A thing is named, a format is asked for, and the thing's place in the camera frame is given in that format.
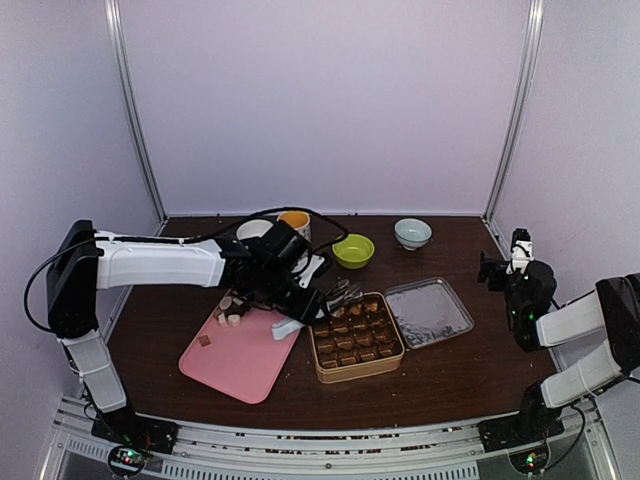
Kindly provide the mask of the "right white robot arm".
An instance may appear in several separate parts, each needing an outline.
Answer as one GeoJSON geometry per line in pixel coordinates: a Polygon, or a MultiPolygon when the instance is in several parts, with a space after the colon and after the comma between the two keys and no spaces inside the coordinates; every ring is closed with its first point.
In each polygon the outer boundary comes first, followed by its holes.
{"type": "Polygon", "coordinates": [[[552,309],[557,287],[553,269],[518,245],[509,261],[482,253],[477,281],[504,294],[508,328],[525,352],[606,332],[601,345],[574,365],[527,387],[510,421],[519,440],[535,440],[565,407],[639,368],[638,274],[600,280],[587,294],[552,309]]]}

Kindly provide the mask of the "white metal tongs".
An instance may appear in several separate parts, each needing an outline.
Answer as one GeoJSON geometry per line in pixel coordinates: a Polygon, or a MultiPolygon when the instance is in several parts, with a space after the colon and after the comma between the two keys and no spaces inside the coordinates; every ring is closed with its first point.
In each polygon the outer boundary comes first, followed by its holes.
{"type": "MultiPolygon", "coordinates": [[[[362,298],[363,291],[359,282],[352,283],[348,279],[339,280],[326,294],[326,308],[320,310],[317,317],[338,317],[339,310],[350,302],[362,298]]],[[[298,332],[304,324],[293,319],[284,319],[272,325],[271,333],[275,341],[284,340],[289,335],[298,332]]]]}

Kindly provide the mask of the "bear print tin lid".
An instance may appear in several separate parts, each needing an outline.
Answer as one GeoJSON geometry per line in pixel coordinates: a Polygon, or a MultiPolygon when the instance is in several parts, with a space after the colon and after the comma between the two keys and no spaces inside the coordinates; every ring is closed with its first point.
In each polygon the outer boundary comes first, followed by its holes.
{"type": "Polygon", "coordinates": [[[383,296],[410,350],[453,339],[474,328],[472,316],[444,278],[391,287],[383,296]]]}

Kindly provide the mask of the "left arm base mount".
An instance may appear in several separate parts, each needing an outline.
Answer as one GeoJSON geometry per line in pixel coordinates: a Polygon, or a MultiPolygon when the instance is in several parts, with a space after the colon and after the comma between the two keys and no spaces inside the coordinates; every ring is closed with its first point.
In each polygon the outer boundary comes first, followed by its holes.
{"type": "Polygon", "coordinates": [[[99,416],[91,428],[94,437],[134,447],[143,452],[171,454],[179,426],[171,421],[139,416],[135,413],[99,416]]]}

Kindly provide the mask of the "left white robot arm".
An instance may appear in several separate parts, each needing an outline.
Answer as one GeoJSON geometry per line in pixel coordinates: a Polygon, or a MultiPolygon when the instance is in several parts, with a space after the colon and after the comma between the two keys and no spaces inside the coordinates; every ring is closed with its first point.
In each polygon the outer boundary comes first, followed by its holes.
{"type": "Polygon", "coordinates": [[[310,282],[317,269],[297,268],[310,244],[278,221],[260,237],[146,238],[99,232],[75,222],[59,250],[39,266],[46,274],[47,323],[73,362],[97,416],[123,444],[144,433],[99,331],[100,290],[140,285],[222,288],[273,308],[303,325],[329,313],[310,282]]]}

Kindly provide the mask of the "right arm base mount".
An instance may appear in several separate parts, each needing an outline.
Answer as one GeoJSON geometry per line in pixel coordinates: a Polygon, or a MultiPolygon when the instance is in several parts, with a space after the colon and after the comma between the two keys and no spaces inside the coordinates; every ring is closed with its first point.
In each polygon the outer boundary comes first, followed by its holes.
{"type": "Polygon", "coordinates": [[[484,420],[477,425],[477,429],[486,453],[541,442],[565,431],[559,419],[553,419],[550,423],[529,424],[521,420],[519,414],[484,420]]]}

